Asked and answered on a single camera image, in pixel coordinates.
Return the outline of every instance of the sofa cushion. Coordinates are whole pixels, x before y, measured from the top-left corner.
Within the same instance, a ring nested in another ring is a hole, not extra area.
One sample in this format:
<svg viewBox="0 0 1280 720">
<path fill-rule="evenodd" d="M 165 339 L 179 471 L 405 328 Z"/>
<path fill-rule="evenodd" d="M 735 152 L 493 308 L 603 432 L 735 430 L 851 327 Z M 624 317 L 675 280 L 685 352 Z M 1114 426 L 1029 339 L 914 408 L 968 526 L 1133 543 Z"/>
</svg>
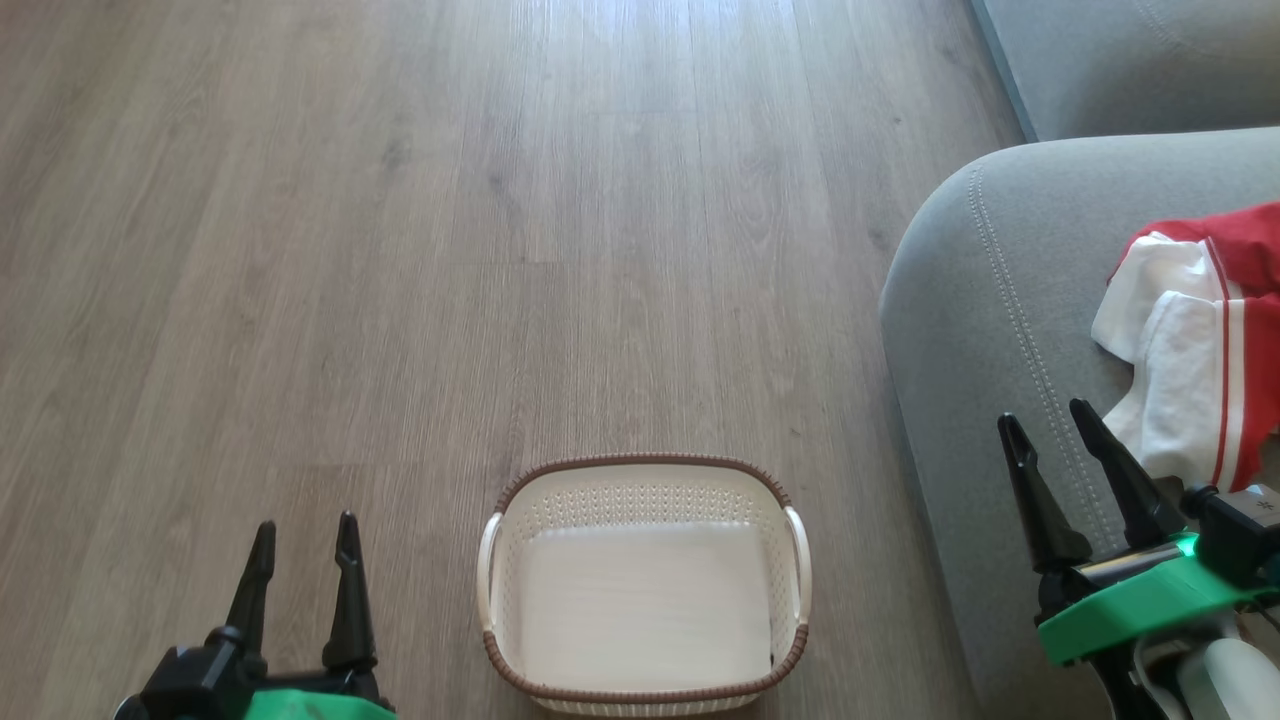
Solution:
<svg viewBox="0 0 1280 720">
<path fill-rule="evenodd" d="M 1280 123 L 1275 0 L 974 0 L 1028 140 Z"/>
<path fill-rule="evenodd" d="M 1068 414 L 1132 380 L 1089 325 L 1125 241 L 1147 223 L 1280 197 L 1280 128 L 1024 145 L 972 163 L 924 204 L 881 299 L 919 493 L 983 707 L 992 717 L 1108 717 L 1087 669 L 1048 667 L 996 434 L 1016 413 L 1066 515 L 1098 555 L 1121 520 Z M 1280 468 L 1275 441 L 1265 457 Z"/>
</svg>

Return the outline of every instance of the perforated basket wall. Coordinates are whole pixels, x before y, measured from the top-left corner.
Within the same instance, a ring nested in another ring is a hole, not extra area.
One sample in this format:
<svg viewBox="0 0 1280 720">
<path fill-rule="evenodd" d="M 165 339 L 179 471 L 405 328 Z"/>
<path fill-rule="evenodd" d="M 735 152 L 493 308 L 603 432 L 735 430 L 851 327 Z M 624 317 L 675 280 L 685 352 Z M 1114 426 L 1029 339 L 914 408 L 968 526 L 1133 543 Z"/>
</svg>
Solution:
<svg viewBox="0 0 1280 720">
<path fill-rule="evenodd" d="M 637 473 L 640 465 L 650 466 L 649 471 Z M 696 471 L 681 473 L 680 466 Z M 544 530 L 566 528 L 696 521 L 746 523 L 762 538 L 773 656 L 768 675 L 728 687 L 648 693 L 550 688 L 524 678 L 517 573 L 529 541 Z M 809 573 L 799 515 L 782 488 L 753 466 L 686 455 L 556 462 L 512 483 L 486 528 L 477 577 L 484 642 L 504 679 L 559 712 L 659 717 L 728 710 L 781 682 L 800 659 L 809 633 Z"/>
</svg>

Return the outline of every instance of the white plastic basket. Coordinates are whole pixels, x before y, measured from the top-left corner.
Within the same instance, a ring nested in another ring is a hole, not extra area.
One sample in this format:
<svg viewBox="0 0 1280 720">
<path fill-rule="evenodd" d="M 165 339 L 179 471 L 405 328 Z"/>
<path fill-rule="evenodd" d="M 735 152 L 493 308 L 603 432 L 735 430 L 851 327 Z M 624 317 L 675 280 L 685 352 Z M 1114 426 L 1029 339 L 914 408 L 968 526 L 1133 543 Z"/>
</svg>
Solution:
<svg viewBox="0 0 1280 720">
<path fill-rule="evenodd" d="M 489 660 L 538 703 L 696 715 L 751 702 L 800 660 L 809 544 L 782 488 L 736 460 L 570 460 L 502 493 L 476 594 Z"/>
</svg>

